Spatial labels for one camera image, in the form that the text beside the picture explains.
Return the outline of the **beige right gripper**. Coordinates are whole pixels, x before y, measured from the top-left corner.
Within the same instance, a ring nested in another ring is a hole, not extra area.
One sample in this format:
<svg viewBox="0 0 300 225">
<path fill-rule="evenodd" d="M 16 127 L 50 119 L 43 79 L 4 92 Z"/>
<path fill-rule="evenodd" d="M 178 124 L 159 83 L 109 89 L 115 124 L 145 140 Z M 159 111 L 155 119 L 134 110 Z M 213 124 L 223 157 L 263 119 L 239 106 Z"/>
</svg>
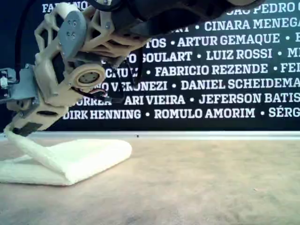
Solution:
<svg viewBox="0 0 300 225">
<path fill-rule="evenodd" d="M 46 130 L 68 112 L 67 106 L 35 104 L 34 99 L 8 101 L 7 109 L 13 112 L 8 127 L 13 128 L 13 133 L 20 136 Z"/>
</svg>

